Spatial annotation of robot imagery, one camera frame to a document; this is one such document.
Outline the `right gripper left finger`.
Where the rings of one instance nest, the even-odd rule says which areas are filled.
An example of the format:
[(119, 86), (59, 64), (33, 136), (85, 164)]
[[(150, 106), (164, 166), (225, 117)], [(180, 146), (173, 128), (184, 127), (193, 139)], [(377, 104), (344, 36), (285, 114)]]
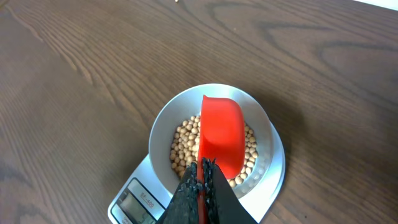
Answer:
[(198, 194), (202, 183), (197, 179), (197, 165), (188, 166), (168, 207), (156, 224), (199, 224)]

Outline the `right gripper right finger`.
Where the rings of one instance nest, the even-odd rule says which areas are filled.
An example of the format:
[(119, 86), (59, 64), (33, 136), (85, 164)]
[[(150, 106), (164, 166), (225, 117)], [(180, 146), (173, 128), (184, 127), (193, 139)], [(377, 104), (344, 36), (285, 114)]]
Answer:
[(215, 160), (203, 158), (200, 223), (257, 224), (244, 209)]

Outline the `red plastic measuring scoop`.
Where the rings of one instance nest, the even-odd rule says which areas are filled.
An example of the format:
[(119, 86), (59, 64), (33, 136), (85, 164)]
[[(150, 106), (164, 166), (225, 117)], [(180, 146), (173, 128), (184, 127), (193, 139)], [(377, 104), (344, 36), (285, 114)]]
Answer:
[(203, 96), (197, 180), (205, 182), (203, 165), (214, 161), (227, 179), (236, 177), (244, 162), (244, 120), (240, 106), (229, 98)]

